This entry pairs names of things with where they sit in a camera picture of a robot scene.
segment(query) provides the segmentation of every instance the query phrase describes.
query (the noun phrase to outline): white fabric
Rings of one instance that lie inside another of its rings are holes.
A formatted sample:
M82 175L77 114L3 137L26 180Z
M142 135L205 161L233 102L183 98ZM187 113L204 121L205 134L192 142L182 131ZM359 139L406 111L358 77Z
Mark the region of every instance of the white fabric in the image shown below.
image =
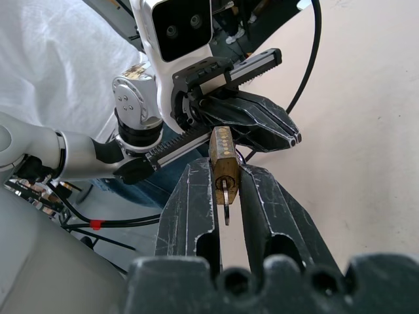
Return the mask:
M0 111L104 141L112 80L146 60L82 0L2 0Z

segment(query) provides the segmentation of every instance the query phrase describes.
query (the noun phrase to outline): camera lens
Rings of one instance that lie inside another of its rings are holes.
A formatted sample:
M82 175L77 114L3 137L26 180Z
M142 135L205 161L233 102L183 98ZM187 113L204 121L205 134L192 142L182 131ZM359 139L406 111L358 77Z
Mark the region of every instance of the camera lens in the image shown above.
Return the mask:
M191 18L191 26L193 29L198 29L199 27L201 27L202 25L202 19L201 16L199 14L195 14L192 18Z
M166 35L170 38L170 39L175 39L177 37L177 28L174 25L171 25L167 28L166 30Z

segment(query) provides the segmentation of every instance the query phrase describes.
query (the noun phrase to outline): white camera housing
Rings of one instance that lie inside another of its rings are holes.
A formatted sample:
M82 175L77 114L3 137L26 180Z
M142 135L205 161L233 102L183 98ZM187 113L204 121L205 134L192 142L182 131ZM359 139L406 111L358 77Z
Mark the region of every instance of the white camera housing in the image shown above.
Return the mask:
M158 110L171 129L182 133L171 117L172 77L212 56L208 45L212 36L211 1L130 1L145 53L155 70Z

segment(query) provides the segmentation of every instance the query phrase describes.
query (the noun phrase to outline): jeans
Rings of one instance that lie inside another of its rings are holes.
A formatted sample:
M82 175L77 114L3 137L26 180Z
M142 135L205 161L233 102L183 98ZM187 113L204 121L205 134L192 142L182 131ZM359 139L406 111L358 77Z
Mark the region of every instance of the jeans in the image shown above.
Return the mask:
M177 134L164 125L162 142L175 137ZM120 179L97 179L93 184L142 206L163 209L187 164L198 158L208 157L208 150L205 146L207 145L203 145L199 150L190 151L136 184L127 185Z

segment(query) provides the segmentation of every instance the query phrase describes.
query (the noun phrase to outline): beige floor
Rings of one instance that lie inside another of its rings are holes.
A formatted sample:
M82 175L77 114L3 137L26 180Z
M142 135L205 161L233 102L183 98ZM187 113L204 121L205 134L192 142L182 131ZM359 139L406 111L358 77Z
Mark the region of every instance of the beige floor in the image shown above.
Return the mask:
M339 266L359 253L417 253L419 240L419 3L323 0L323 34L310 82L291 117L303 142L257 154L307 209ZM258 50L283 64L244 90L287 107L314 32L312 7ZM236 228L226 264L246 258Z

